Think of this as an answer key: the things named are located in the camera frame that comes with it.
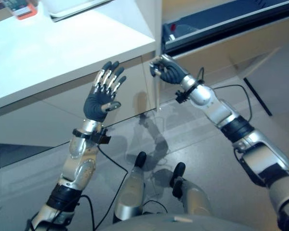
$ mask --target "robot leg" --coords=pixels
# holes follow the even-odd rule
[[[211,216],[212,208],[206,193],[199,186],[185,180],[182,177],[184,171],[185,164],[178,163],[170,180],[170,186],[173,188],[172,195],[183,203],[185,213]]]
[[[140,152],[131,174],[122,185],[116,200],[113,223],[142,214],[145,189],[142,167],[145,164],[145,159],[146,153]]]

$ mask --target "gray floor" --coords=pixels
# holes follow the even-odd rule
[[[220,85],[241,83],[232,78]],[[247,100],[239,88],[216,90],[244,116]],[[289,156],[289,112],[269,117],[251,96],[251,123],[263,131]],[[109,145],[102,149],[131,170],[137,154],[145,151],[146,199],[163,203],[169,212],[182,213],[181,203],[172,196],[168,182],[178,162],[186,163],[184,177],[198,184],[209,196],[214,214],[262,231],[278,230],[276,215],[267,191],[254,185],[236,162],[230,142],[189,102],[170,101],[160,112],[148,112],[109,128]],[[0,231],[23,230],[53,189],[68,153],[68,144],[53,148],[0,169]],[[110,204],[124,172],[101,154],[97,170],[84,191],[92,198],[97,223]],[[70,230],[90,230],[89,206],[80,201]],[[163,212],[156,204],[144,211]],[[102,224],[111,224],[112,210]]]

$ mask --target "white device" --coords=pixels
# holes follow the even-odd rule
[[[52,17],[65,17],[111,0],[41,0]]]

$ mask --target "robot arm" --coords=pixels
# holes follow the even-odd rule
[[[282,151],[170,56],[155,58],[150,71],[152,76],[158,75],[168,83],[180,84],[184,92],[178,91],[176,100],[182,103],[189,98],[232,142],[235,151],[242,153],[240,164],[255,184],[268,188],[278,225],[289,231],[289,160]]]
[[[66,230],[65,226],[71,222],[81,193],[95,170],[97,145],[110,140],[110,137],[105,135],[106,129],[102,128],[102,123],[109,111],[121,106],[114,98],[126,76],[115,84],[124,71],[121,67],[113,74],[118,65],[118,62],[108,62],[98,72],[84,104],[86,119],[81,128],[73,130],[73,138],[69,144],[70,153],[62,174],[48,201],[31,221],[32,231],[48,230],[50,226],[55,226],[55,230]]]

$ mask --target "white shelf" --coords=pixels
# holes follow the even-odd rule
[[[133,0],[112,1],[57,23],[41,3],[33,17],[5,19],[0,107],[96,72],[107,60],[123,62],[154,51],[151,34]]]

